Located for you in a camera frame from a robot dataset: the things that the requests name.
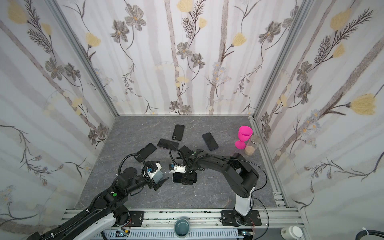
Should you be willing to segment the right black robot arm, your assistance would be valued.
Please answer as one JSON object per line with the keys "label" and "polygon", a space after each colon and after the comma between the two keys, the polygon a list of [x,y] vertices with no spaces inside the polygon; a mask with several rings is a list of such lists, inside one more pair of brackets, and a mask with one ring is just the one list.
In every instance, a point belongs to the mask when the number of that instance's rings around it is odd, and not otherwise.
{"label": "right black robot arm", "polygon": [[236,194],[236,203],[231,216],[222,216],[222,223],[230,226],[245,226],[252,218],[252,198],[256,188],[259,173],[241,154],[231,156],[210,154],[204,150],[190,150],[186,146],[177,149],[169,144],[168,152],[172,163],[170,172],[183,185],[193,185],[197,182],[197,171],[206,169],[221,173]]}

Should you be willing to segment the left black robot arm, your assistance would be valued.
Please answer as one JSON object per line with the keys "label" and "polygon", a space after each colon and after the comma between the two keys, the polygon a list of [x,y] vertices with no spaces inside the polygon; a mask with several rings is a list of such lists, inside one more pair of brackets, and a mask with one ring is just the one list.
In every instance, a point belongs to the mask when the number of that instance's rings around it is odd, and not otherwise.
{"label": "left black robot arm", "polygon": [[[125,161],[130,157],[142,160],[140,172],[130,167],[123,170]],[[124,206],[128,198],[136,190],[149,187],[157,191],[168,178],[164,178],[159,162],[145,162],[139,154],[129,154],[123,158],[118,167],[116,178],[111,186],[97,194],[89,206],[80,213],[44,234],[38,232],[28,237],[29,240],[74,240],[76,238],[92,237],[97,233],[122,221],[125,225],[129,220],[129,210]]]}

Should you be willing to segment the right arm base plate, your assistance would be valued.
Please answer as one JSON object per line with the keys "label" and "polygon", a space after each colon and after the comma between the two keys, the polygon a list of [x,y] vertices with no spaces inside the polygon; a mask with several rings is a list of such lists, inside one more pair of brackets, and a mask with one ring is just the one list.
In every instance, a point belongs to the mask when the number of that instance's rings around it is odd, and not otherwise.
{"label": "right arm base plate", "polygon": [[235,210],[223,210],[221,211],[220,222],[225,227],[258,227],[262,225],[257,210],[251,210],[246,216],[237,213]]}

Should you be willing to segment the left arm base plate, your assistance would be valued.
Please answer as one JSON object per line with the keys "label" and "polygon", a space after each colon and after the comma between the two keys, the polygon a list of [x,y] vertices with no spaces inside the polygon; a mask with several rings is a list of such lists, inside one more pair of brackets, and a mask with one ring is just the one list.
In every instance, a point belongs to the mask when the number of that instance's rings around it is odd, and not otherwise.
{"label": "left arm base plate", "polygon": [[123,214],[122,227],[141,227],[144,220],[144,211],[129,211]]}

